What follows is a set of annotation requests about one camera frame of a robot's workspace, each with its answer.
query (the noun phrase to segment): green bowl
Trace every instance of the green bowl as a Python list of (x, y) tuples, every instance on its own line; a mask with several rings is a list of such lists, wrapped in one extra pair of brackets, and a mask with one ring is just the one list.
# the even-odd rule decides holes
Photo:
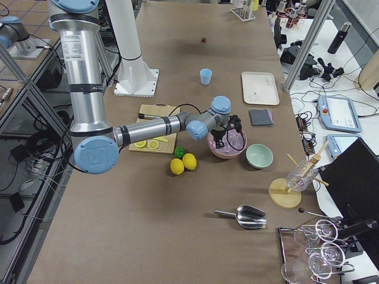
[(262, 144), (250, 145), (246, 151), (246, 158), (249, 165), (256, 169), (264, 169), (274, 161), (272, 151)]

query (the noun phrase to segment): black bottle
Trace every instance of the black bottle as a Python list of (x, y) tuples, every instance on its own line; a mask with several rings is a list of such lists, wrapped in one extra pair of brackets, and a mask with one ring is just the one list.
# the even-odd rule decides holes
[(345, 39), (346, 35), (348, 34), (348, 30), (351, 26), (351, 22), (345, 22), (342, 27), (339, 29), (336, 37), (330, 44), (329, 48), (327, 49), (327, 52), (335, 54), (337, 52), (337, 49)]

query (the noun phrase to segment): wine glass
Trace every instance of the wine glass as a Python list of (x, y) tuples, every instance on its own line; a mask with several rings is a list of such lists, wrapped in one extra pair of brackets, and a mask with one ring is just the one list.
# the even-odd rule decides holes
[(281, 268), (282, 277), (289, 283), (307, 283), (312, 276), (308, 265), (300, 259), (290, 259)]
[(308, 258), (309, 269), (320, 279), (328, 279), (332, 275), (332, 266), (320, 253), (312, 253)]
[(323, 243), (321, 256), (333, 267), (341, 267), (346, 260), (345, 253), (339, 245), (335, 243)]
[(295, 242), (302, 247), (313, 247), (318, 245), (320, 242), (316, 229), (307, 225), (302, 225), (300, 228), (295, 230), (294, 239)]
[(336, 225), (326, 219), (320, 219), (317, 221), (316, 225), (314, 226), (314, 229), (316, 230), (317, 235), (320, 237), (321, 240), (325, 242), (332, 242), (337, 240), (338, 237), (338, 230)]

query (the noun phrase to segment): monitor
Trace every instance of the monitor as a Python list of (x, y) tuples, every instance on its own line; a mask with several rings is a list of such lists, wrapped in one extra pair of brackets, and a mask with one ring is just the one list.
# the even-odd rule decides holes
[[(336, 160), (320, 171), (329, 183), (327, 191), (348, 226), (360, 221), (379, 221), (379, 159), (358, 138)], [(379, 230), (356, 236), (364, 250), (379, 269)]]

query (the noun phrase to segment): metal scoop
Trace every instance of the metal scoop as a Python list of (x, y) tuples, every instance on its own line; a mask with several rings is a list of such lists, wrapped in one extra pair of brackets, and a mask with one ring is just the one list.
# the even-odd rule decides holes
[(213, 212), (224, 217), (235, 218), (238, 224), (245, 229), (266, 228), (267, 220), (265, 211), (249, 205), (240, 205), (235, 213), (223, 210), (214, 210)]

